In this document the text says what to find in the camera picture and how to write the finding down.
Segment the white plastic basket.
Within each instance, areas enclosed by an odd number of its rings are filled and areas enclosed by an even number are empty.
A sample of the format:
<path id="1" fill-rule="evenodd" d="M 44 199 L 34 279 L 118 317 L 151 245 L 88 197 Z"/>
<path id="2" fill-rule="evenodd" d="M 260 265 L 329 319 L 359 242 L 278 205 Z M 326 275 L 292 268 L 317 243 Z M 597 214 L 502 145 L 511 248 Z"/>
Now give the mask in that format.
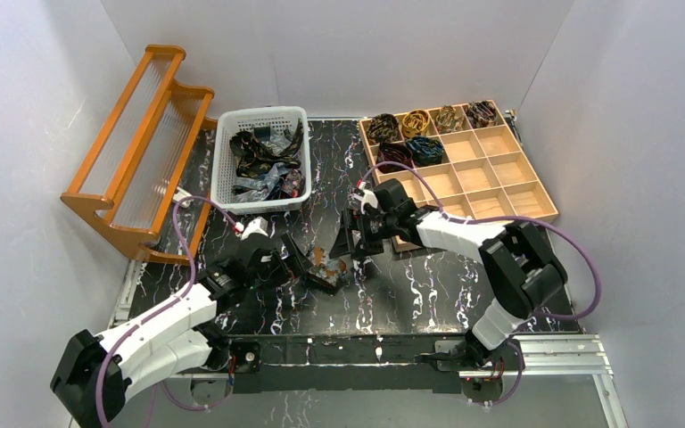
<path id="1" fill-rule="evenodd" d="M 235 214 L 299 210 L 311 194 L 307 112 L 297 106 L 222 114 L 210 197 Z"/>

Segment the orange grey patterned tie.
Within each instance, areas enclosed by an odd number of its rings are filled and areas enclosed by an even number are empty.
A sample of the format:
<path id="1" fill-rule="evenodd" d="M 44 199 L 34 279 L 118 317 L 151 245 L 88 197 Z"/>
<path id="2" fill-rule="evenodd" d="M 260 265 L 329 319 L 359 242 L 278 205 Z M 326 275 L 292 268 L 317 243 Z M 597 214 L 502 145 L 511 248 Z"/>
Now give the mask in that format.
<path id="1" fill-rule="evenodd" d="M 306 252 L 310 263 L 302 284 L 312 291 L 336 295 L 346 284 L 348 265 L 344 259 L 330 258 L 321 247 L 313 247 Z"/>

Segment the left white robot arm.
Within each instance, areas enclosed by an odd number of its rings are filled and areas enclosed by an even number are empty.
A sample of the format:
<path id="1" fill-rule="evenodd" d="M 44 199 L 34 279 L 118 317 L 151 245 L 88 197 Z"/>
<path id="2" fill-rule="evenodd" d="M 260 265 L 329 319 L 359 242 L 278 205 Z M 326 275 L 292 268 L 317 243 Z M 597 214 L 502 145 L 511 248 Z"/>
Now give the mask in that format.
<path id="1" fill-rule="evenodd" d="M 242 231 L 231 255 L 165 301 L 122 325 L 69 339 L 50 389 L 80 426 L 108 426 L 129 399 L 174 374 L 232 367 L 230 340 L 215 319 L 251 290 L 309 277 L 313 263 L 288 233 L 270 236 L 264 218 Z"/>

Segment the wooden compartment tray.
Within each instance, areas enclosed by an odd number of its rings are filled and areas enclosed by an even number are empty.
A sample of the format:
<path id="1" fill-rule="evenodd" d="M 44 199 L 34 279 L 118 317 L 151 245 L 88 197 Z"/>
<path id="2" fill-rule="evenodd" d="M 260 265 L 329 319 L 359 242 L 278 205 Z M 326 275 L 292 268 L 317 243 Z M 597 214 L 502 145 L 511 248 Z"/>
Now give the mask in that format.
<path id="1" fill-rule="evenodd" d="M 407 194 L 418 205 L 441 202 L 449 214 L 460 217 L 491 218 L 504 215 L 520 215 L 551 221 L 558 216 L 558 209 L 535 172 L 527 155 L 516 125 L 514 110 L 502 110 L 490 100 L 497 110 L 497 125 L 472 128 L 465 113 L 468 103 L 446 104 L 460 110 L 463 116 L 462 130 L 439 134 L 434 118 L 441 107 L 422 109 L 430 115 L 430 125 L 425 136 L 439 139 L 445 153 L 442 163 L 429 167 L 408 168 L 383 174 L 376 164 L 378 145 L 367 139 L 369 123 L 374 117 L 359 121 L 359 131 L 369 164 L 374 167 L 372 178 L 379 184 L 388 179 L 399 180 Z M 408 113 L 393 114 L 398 122 L 401 140 L 402 118 Z"/>

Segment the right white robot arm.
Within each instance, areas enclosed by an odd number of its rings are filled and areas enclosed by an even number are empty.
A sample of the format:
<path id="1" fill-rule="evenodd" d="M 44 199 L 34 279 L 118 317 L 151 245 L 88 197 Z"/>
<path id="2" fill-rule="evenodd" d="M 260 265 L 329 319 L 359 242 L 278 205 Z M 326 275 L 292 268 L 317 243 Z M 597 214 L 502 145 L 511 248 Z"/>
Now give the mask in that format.
<path id="1" fill-rule="evenodd" d="M 372 189 L 361 184 L 353 198 L 353 208 L 341 215 L 330 258 L 364 259 L 382 253 L 384 240 L 398 237 L 472 259 L 488 276 L 490 306 L 462 340 L 450 349 L 437 346 L 419 356 L 420 362 L 482 367 L 508 348 L 518 350 L 513 338 L 517 327 L 567 281 L 563 265 L 531 220 L 497 225 L 455 218 L 434 205 L 418 206 L 396 179 Z"/>

